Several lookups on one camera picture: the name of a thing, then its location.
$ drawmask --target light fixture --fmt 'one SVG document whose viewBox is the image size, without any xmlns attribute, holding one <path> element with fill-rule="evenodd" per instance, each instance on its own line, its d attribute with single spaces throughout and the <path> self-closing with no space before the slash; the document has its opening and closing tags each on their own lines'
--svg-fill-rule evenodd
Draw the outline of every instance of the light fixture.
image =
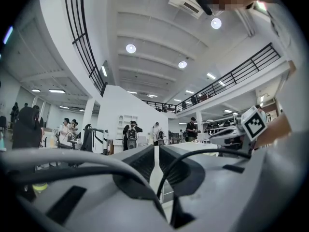
<svg viewBox="0 0 309 232">
<path fill-rule="evenodd" d="M 4 43 L 4 44 L 7 43 L 7 41 L 8 41 L 8 39 L 9 39 L 9 37 L 11 36 L 11 33 L 12 33 L 12 32 L 13 32 L 13 27 L 10 26 L 9 30 L 6 32 L 6 35 L 5 35 L 4 39 L 3 39 L 3 43 Z"/>
<path fill-rule="evenodd" d="M 104 76 L 107 76 L 104 66 L 102 66 L 102 71 L 103 71 Z"/>
<path fill-rule="evenodd" d="M 216 79 L 216 77 L 214 75 L 210 74 L 210 73 L 207 73 L 207 76 L 209 76 L 213 80 Z"/>
<path fill-rule="evenodd" d="M 135 53 L 135 52 L 136 52 L 136 47 L 135 47 L 135 45 L 133 45 L 133 44 L 128 44 L 128 45 L 126 46 L 126 51 L 127 51 L 128 53 Z"/>
<path fill-rule="evenodd" d="M 180 69 L 183 69 L 183 68 L 187 67 L 187 62 L 186 62 L 186 61 L 181 61 L 181 62 L 178 64 L 178 67 L 179 67 Z"/>
<path fill-rule="evenodd" d="M 50 89 L 49 92 L 51 92 L 51 93 L 60 93 L 60 94 L 65 94 L 66 93 L 62 89 Z"/>
<path fill-rule="evenodd" d="M 259 7 L 259 9 L 261 9 L 263 11 L 267 11 L 267 8 L 266 8 L 266 6 L 265 6 L 265 4 L 263 2 L 256 1 L 256 4 Z"/>
<path fill-rule="evenodd" d="M 219 18 L 214 18 L 212 19 L 211 21 L 211 26 L 214 28 L 214 29 L 219 29 L 221 27 L 221 20 Z"/>
</svg>

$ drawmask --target black metal railing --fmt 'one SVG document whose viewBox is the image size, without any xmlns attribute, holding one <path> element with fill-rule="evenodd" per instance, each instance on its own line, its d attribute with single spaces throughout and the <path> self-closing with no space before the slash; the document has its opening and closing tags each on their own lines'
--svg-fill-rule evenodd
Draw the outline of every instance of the black metal railing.
<svg viewBox="0 0 309 232">
<path fill-rule="evenodd" d="M 72 44 L 79 53 L 89 78 L 103 96 L 107 82 L 103 81 L 91 49 L 86 26 L 84 0 L 65 0 L 65 5 L 73 36 Z"/>
<path fill-rule="evenodd" d="M 146 104 L 153 107 L 158 112 L 162 113 L 177 113 L 176 111 L 176 105 L 167 104 L 167 103 L 160 103 L 160 102 L 154 102 L 154 101 L 143 101 Z"/>
<path fill-rule="evenodd" d="M 183 111 L 217 94 L 220 94 L 221 92 L 258 73 L 260 70 L 264 69 L 279 58 L 280 55 L 273 48 L 272 43 L 269 43 L 263 49 L 254 54 L 251 58 L 230 71 L 228 74 L 224 75 L 188 99 L 179 103 L 176 106 L 176 111 Z"/>
</svg>

